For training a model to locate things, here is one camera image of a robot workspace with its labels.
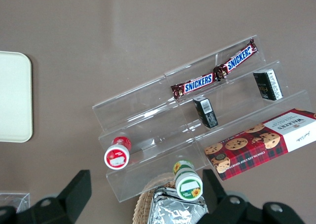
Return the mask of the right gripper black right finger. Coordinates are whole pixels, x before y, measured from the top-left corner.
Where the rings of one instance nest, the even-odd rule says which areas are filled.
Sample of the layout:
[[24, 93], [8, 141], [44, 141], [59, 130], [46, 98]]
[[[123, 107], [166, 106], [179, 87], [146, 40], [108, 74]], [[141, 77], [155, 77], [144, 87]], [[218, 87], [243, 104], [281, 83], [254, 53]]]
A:
[[267, 202], [261, 209], [237, 195], [228, 195], [213, 170], [202, 172], [203, 197], [208, 213], [199, 224], [303, 224], [288, 205]]

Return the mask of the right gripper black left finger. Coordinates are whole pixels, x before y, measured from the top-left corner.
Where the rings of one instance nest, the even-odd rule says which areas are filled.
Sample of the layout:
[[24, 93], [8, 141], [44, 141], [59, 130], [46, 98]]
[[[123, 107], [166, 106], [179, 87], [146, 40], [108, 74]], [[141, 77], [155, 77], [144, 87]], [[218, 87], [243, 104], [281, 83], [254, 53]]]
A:
[[90, 170], [81, 170], [57, 197], [40, 200], [17, 213], [12, 206], [0, 208], [2, 224], [74, 224], [92, 194]]

